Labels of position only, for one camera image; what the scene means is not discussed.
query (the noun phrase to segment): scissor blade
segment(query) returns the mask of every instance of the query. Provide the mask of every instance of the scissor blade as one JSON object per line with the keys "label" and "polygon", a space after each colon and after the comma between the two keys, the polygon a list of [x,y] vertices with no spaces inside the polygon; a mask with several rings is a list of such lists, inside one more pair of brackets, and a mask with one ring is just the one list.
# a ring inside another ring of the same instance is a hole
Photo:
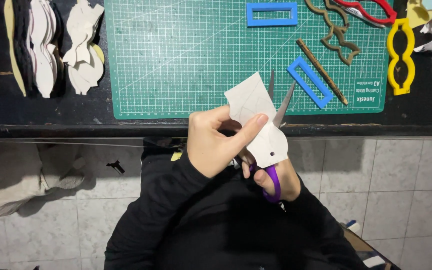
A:
{"label": "scissor blade", "polygon": [[271,80],[269,81],[268,95],[273,100],[274,96],[274,88],[275,88],[275,71],[271,71]]}
{"label": "scissor blade", "polygon": [[294,86],[296,85],[296,81],[291,84],[291,87],[286,93],[286,96],[284,97],[283,102],[281,103],[281,106],[279,106],[279,109],[277,109],[276,116],[273,119],[273,125],[275,125],[277,128],[281,125],[281,121],[283,121],[284,114],[286,113],[286,110],[288,109],[288,105],[291,101],[291,96],[294,92]]}

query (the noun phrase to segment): pencil sketch on paper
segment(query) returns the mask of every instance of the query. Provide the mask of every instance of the pencil sketch on paper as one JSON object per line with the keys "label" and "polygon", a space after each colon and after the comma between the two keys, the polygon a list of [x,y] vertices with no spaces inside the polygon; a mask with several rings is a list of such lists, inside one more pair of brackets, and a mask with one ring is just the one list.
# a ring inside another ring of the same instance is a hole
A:
{"label": "pencil sketch on paper", "polygon": [[288,158],[288,141],[283,132],[273,125],[276,109],[266,87],[256,72],[242,83],[227,90],[224,95],[229,102],[229,115],[242,126],[256,114],[266,114],[268,122],[247,145],[261,168],[266,168]]}

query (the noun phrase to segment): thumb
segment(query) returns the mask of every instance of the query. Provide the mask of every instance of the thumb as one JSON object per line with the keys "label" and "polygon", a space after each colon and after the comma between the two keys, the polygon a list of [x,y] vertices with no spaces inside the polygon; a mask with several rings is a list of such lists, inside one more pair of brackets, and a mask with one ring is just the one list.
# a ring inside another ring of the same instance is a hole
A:
{"label": "thumb", "polygon": [[237,149],[241,151],[249,142],[251,142],[261,129],[268,122],[268,116],[266,114],[257,114],[249,119],[244,126],[231,138],[230,144],[231,149]]}
{"label": "thumb", "polygon": [[258,186],[262,187],[269,195],[274,196],[276,194],[275,184],[264,169],[260,169],[254,174],[254,181],[256,182],[256,184],[258,184]]}

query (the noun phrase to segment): blue rectangular frame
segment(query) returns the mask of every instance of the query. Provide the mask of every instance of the blue rectangular frame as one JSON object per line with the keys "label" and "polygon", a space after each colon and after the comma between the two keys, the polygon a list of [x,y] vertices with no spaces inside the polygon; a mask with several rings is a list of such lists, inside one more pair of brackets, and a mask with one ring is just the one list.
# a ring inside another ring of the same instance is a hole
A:
{"label": "blue rectangular frame", "polygon": [[[260,11],[289,11],[289,19],[253,19],[253,12]],[[248,18],[248,27],[295,26],[298,24],[298,5],[296,2],[246,3],[246,17]]]}
{"label": "blue rectangular frame", "polygon": [[[309,79],[314,83],[318,90],[324,96],[323,99],[319,99],[314,91],[309,87],[307,83],[304,82],[303,78],[296,72],[296,68],[300,67],[304,73],[309,77]],[[296,82],[303,88],[304,92],[309,95],[309,97],[316,103],[316,105],[322,109],[326,104],[333,99],[334,95],[329,91],[326,85],[318,78],[316,73],[309,67],[308,63],[299,56],[294,60],[294,62],[287,67],[287,71],[296,80]]]}

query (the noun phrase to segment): fingernail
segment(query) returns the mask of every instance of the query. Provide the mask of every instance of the fingernail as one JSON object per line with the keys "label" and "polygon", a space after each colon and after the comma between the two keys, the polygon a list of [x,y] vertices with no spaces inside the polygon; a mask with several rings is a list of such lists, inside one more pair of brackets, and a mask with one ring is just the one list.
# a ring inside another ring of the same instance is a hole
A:
{"label": "fingernail", "polygon": [[268,116],[266,115],[266,114],[263,114],[263,115],[261,115],[259,118],[258,118],[258,125],[260,125],[260,126],[264,126],[267,122],[268,122]]}

